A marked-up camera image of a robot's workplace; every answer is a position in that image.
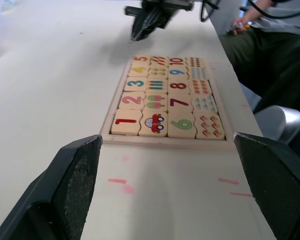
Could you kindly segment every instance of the dark green pants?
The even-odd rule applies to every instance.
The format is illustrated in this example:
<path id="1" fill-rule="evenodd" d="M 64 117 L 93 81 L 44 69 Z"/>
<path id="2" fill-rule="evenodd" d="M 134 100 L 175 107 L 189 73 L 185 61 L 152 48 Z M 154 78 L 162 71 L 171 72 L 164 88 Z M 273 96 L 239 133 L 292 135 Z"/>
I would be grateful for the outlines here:
<path id="1" fill-rule="evenodd" d="M 300 110 L 300 35 L 249 28 L 220 41 L 239 81 L 271 105 Z"/>

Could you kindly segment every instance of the gray shirt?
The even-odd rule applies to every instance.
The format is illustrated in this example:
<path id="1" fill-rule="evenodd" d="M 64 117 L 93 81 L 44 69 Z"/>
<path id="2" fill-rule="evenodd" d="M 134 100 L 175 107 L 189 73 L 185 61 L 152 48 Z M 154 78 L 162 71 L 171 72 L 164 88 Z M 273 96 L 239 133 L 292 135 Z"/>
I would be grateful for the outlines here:
<path id="1" fill-rule="evenodd" d="M 300 0 L 290 0 L 270 7 L 266 13 L 272 16 L 287 16 L 300 12 Z M 282 32 L 300 35 L 300 15 L 285 19 L 270 19 L 261 17 L 251 24 L 264 32 Z"/>

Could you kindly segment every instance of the wooden puzzle board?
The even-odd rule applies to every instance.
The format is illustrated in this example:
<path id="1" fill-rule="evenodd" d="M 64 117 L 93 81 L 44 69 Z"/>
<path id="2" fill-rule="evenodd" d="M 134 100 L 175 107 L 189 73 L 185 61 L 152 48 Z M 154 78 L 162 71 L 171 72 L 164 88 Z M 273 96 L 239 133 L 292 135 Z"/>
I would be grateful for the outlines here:
<path id="1" fill-rule="evenodd" d="M 105 144 L 236 150 L 209 63 L 193 56 L 129 60 L 101 135 Z"/>

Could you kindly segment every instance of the puzzle piece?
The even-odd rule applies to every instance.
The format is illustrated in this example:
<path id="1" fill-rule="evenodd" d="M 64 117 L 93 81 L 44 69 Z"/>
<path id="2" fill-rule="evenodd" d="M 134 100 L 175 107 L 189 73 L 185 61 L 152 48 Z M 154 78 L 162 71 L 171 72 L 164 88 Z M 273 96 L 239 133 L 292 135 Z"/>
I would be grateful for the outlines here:
<path id="1" fill-rule="evenodd" d="M 149 75 L 148 70 L 149 70 L 148 65 L 132 64 L 128 76 L 129 77 L 147 77 Z"/>
<path id="2" fill-rule="evenodd" d="M 207 70 L 204 67 L 188 66 L 190 79 L 209 80 Z"/>
<path id="3" fill-rule="evenodd" d="M 163 93 L 146 93 L 143 111 L 167 112 L 168 95 Z"/>
<path id="4" fill-rule="evenodd" d="M 169 94 L 189 94 L 189 81 L 188 80 L 179 80 L 170 78 L 168 80 L 168 93 Z"/>
<path id="5" fill-rule="evenodd" d="M 141 128 L 140 110 L 118 109 L 111 128 L 112 134 L 137 136 Z"/>
<path id="6" fill-rule="evenodd" d="M 168 133 L 168 115 L 163 111 L 143 111 L 139 136 L 165 137 Z"/>
<path id="7" fill-rule="evenodd" d="M 167 56 L 152 56 L 150 64 L 151 67 L 167 67 L 169 66 L 169 58 Z"/>
<path id="8" fill-rule="evenodd" d="M 207 62 L 205 59 L 200 57 L 188 56 L 186 63 L 189 67 L 206 68 Z"/>
<path id="9" fill-rule="evenodd" d="M 171 67 L 187 67 L 187 59 L 185 57 L 170 57 L 169 68 Z"/>
<path id="10" fill-rule="evenodd" d="M 218 108 L 213 96 L 205 94 L 192 94 L 191 96 L 194 113 L 218 113 Z"/>
<path id="11" fill-rule="evenodd" d="M 168 80 L 149 78 L 145 91 L 147 93 L 166 94 L 168 92 Z"/>
<path id="12" fill-rule="evenodd" d="M 225 131 L 220 117 L 214 113 L 193 113 L 197 139 L 224 140 Z"/>
<path id="13" fill-rule="evenodd" d="M 142 91 L 124 92 L 122 94 L 119 109 L 141 110 L 144 108 L 145 93 Z"/>
<path id="14" fill-rule="evenodd" d="M 150 65 L 151 56 L 150 55 L 136 55 L 132 60 L 132 65 Z"/>
<path id="15" fill-rule="evenodd" d="M 188 82 L 191 94 L 212 95 L 212 90 L 208 81 L 189 79 Z"/>
<path id="16" fill-rule="evenodd" d="M 168 68 L 165 66 L 151 66 L 149 69 L 148 78 L 167 79 L 168 78 Z"/>
<path id="17" fill-rule="evenodd" d="M 195 117 L 190 112 L 168 113 L 168 137 L 194 139 L 197 134 Z"/>
<path id="18" fill-rule="evenodd" d="M 148 78 L 130 76 L 127 78 L 124 86 L 125 92 L 145 92 Z"/>
<path id="19" fill-rule="evenodd" d="M 183 79 L 186 80 L 189 78 L 188 69 L 183 66 L 174 66 L 169 67 L 169 79 Z"/>
<path id="20" fill-rule="evenodd" d="M 192 113 L 192 97 L 189 94 L 169 94 L 168 95 L 168 112 Z"/>

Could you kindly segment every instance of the person's hand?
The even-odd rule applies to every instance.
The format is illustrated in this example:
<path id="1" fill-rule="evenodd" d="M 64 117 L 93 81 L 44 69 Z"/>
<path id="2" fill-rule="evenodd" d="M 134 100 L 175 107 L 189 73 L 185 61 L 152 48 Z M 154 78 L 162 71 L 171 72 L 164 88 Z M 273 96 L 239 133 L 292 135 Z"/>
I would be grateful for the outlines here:
<path id="1" fill-rule="evenodd" d="M 247 25 L 248 20 L 246 20 L 245 17 L 237 17 L 233 20 L 233 22 L 231 23 L 231 27 L 233 28 L 233 35 L 237 36 L 238 34 L 242 34 L 245 31 L 247 31 L 247 29 L 245 28 L 245 26 Z"/>

